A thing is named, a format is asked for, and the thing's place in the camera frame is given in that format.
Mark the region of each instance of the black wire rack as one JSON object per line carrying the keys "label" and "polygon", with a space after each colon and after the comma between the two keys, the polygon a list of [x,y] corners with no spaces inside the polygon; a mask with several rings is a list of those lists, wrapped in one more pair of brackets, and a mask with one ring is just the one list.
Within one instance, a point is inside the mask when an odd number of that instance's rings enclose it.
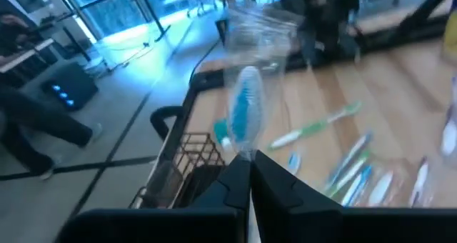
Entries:
{"label": "black wire rack", "polygon": [[209,133],[183,134],[174,158],[158,162],[148,185],[138,190],[129,208],[138,199],[139,208],[187,207],[226,166]]}

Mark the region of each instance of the floor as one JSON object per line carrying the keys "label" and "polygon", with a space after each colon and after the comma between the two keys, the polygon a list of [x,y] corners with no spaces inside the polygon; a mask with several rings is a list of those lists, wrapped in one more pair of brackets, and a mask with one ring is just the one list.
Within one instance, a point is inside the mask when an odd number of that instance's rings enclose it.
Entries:
{"label": "floor", "polygon": [[[114,65],[138,53],[143,42],[151,44],[136,55],[140,59],[98,79],[99,93],[72,114],[89,126],[103,124],[97,142],[79,149],[44,134],[32,136],[37,149],[60,163],[52,178],[43,182],[30,177],[15,159],[0,155],[0,242],[52,242],[64,222],[79,212],[129,205],[162,145],[149,116],[161,106],[181,104],[194,66],[219,38],[217,18],[209,14],[178,21],[157,43],[150,40],[156,28],[142,26],[97,46]],[[206,59],[223,55],[219,44]],[[112,167],[105,169],[103,163]]]}

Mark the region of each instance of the toothbrush head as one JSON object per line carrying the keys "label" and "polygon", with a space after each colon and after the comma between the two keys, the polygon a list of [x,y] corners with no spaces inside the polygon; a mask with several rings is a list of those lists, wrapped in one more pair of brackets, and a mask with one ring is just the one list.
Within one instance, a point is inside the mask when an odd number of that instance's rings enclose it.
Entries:
{"label": "toothbrush head", "polygon": [[357,113],[360,110],[361,107],[362,107],[362,102],[361,101],[357,101],[355,103],[349,104],[345,108],[345,110],[346,110],[347,115],[352,115],[352,114]]}
{"label": "toothbrush head", "polygon": [[255,147],[263,128],[263,84],[258,69],[245,67],[236,81],[228,126],[236,150],[246,152]]}

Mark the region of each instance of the person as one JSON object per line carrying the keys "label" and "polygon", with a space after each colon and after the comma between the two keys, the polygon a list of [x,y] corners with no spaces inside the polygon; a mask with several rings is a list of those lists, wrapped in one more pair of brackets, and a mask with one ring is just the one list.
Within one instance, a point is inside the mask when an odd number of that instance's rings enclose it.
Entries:
{"label": "person", "polygon": [[10,51],[18,51],[22,44],[37,42],[40,38],[23,19],[7,11],[0,11],[0,37],[3,47]]}
{"label": "person", "polygon": [[[14,60],[21,54],[14,45],[28,40],[28,26],[24,21],[11,14],[0,13],[0,31],[6,31],[1,37],[9,40],[0,44],[0,66]],[[21,133],[21,126],[45,132],[63,139],[81,148],[97,140],[102,132],[101,124],[89,128],[71,118],[68,114],[44,106],[42,103],[26,96],[18,89],[9,86],[0,77],[0,125],[2,135],[0,142],[32,174],[48,179],[56,166],[55,161],[36,151]]]}

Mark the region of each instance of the wooden surface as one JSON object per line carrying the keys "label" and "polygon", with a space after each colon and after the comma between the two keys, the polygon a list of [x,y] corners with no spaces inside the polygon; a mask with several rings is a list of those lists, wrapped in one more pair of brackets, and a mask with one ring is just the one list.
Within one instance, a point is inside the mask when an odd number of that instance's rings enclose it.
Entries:
{"label": "wooden surface", "polygon": [[[301,153],[301,169],[296,176],[321,191],[342,156],[357,138],[371,130],[371,163],[376,173],[393,170],[394,179],[398,178],[393,184],[397,193],[387,206],[407,205],[418,164],[428,155],[432,175],[427,189],[433,191],[427,192],[434,199],[426,205],[457,207],[457,190],[451,187],[456,173],[442,164],[438,154],[455,68],[440,55],[441,42],[427,41],[364,56],[358,65],[343,63],[285,75],[281,94],[270,99],[277,111],[270,109],[273,114],[259,149],[266,152],[281,135],[362,101],[362,110],[354,117],[268,155],[285,167],[292,151]],[[225,89],[200,93],[187,132],[210,132],[214,139],[213,123],[226,116],[226,102]],[[224,154],[227,161],[233,156]]]}

